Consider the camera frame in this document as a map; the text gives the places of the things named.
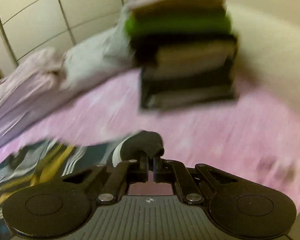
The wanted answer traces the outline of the striped teal yellow sweater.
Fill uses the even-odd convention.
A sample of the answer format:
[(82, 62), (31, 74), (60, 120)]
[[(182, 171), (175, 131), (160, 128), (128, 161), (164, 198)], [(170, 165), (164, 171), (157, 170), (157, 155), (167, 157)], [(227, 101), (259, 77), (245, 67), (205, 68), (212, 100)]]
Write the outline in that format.
[(0, 239), (11, 239), (2, 217), (2, 205), (20, 189), (103, 164), (116, 167), (125, 160), (162, 156), (160, 134), (140, 130), (113, 141), (89, 146), (64, 144), (56, 139), (26, 145), (0, 161)]

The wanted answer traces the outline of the pink rose bedspread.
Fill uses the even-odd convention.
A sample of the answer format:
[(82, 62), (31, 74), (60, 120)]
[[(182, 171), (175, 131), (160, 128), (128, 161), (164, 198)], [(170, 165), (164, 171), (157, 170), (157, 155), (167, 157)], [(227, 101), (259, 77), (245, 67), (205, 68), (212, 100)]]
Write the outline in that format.
[(0, 149), (0, 162), (42, 139), (87, 146), (155, 131), (165, 158), (227, 171), (279, 190), (300, 209), (300, 115), (240, 80), (240, 98), (168, 112), (139, 109), (139, 72), (107, 81), (42, 119)]

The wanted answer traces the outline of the white fluffy pillow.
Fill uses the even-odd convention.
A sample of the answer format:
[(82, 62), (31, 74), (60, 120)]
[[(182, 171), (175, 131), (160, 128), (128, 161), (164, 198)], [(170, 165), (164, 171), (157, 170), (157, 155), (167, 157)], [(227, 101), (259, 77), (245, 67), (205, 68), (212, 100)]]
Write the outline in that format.
[(115, 27), (89, 37), (67, 51), (64, 88), (88, 90), (133, 67), (134, 50), (125, 32), (125, 22), (130, 15), (125, 5)]

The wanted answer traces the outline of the stack of dark folded clothes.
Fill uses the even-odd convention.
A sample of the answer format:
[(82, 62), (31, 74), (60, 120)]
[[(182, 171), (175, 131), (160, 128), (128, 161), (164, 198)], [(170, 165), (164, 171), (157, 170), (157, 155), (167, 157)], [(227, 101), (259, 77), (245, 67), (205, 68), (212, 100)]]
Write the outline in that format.
[[(228, 15), (226, 0), (137, 0), (128, 4), (138, 20), (187, 15)], [(230, 76), (238, 37), (230, 33), (158, 33), (130, 38), (141, 68), (140, 106), (172, 109), (234, 100)]]

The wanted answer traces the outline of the folded lilac quilt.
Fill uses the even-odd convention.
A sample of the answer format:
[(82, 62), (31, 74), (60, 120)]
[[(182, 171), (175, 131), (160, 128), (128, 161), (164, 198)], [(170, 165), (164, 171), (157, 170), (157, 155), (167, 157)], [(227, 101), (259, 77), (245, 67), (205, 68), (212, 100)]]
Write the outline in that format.
[(64, 55), (52, 48), (0, 80), (0, 148), (73, 97), (65, 81)]

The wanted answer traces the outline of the green folded garment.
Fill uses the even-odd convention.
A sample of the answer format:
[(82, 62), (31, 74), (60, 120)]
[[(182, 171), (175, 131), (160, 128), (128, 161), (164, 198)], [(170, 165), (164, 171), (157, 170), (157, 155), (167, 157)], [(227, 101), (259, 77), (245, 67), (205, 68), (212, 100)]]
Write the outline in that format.
[(125, 21), (125, 31), (131, 38), (158, 33), (230, 33), (232, 21), (228, 15), (179, 15), (145, 20), (130, 16)]

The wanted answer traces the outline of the white wardrobe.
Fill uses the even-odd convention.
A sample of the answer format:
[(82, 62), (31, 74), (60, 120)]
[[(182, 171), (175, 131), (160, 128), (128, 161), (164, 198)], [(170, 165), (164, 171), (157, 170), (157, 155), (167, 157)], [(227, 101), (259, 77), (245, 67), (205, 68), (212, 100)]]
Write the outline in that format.
[(0, 0), (0, 31), (15, 63), (46, 47), (66, 51), (114, 27), (123, 0)]

